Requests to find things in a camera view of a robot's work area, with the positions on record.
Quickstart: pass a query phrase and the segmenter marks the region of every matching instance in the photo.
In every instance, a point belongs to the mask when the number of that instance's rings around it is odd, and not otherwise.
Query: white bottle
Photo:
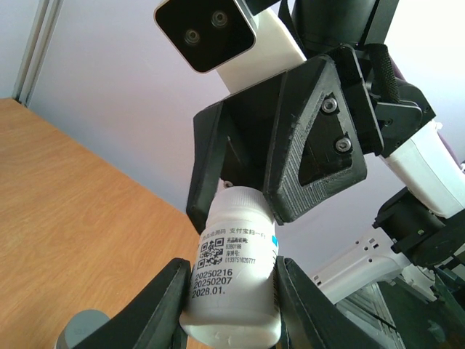
[[[281,334],[274,266],[275,221],[263,194],[218,193],[201,234],[190,291],[179,322],[213,348],[270,348]]]

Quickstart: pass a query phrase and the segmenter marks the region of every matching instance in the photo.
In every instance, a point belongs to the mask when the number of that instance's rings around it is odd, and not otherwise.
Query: dark floor
[[[407,349],[465,348],[465,328],[445,303],[438,301],[427,305],[400,286],[384,282],[379,286]],[[436,331],[428,330],[432,327],[429,321],[439,325],[434,325]]]

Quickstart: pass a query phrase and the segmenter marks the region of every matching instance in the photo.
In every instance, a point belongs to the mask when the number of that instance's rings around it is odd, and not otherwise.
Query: black camera module
[[[206,73],[255,44],[249,13],[236,1],[168,0],[154,18],[190,66]]]

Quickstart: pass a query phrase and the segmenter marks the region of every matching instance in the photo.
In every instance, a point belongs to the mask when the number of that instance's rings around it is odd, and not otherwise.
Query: wooden table
[[[52,348],[84,309],[114,316],[197,243],[185,214],[0,100],[0,348]]]

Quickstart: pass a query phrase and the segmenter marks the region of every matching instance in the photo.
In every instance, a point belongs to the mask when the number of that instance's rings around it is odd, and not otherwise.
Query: bottle label
[[[201,235],[187,308],[228,306],[265,311],[274,304],[279,311],[274,231],[252,222],[213,228]]]

